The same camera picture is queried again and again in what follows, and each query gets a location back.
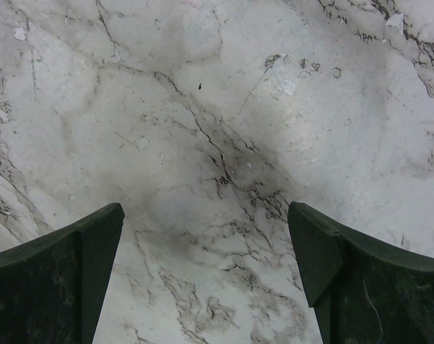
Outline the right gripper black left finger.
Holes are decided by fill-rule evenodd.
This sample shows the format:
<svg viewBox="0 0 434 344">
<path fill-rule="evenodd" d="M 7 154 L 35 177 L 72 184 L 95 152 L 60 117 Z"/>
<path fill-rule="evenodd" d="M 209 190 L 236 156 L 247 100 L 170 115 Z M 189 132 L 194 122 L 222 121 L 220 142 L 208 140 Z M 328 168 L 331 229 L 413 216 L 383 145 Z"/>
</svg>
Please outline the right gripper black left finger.
<svg viewBox="0 0 434 344">
<path fill-rule="evenodd" d="M 0 252 L 0 343 L 91 343 L 123 220 L 111 203 Z"/>
</svg>

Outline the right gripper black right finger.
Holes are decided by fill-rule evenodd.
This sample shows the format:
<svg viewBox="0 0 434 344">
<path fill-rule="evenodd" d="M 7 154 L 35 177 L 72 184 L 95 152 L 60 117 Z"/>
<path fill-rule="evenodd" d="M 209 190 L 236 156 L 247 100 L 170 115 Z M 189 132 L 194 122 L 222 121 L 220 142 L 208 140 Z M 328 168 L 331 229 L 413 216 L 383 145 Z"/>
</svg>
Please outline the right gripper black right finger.
<svg viewBox="0 0 434 344">
<path fill-rule="evenodd" d="M 434 343 L 434 258 L 293 202 L 288 226 L 323 343 Z"/>
</svg>

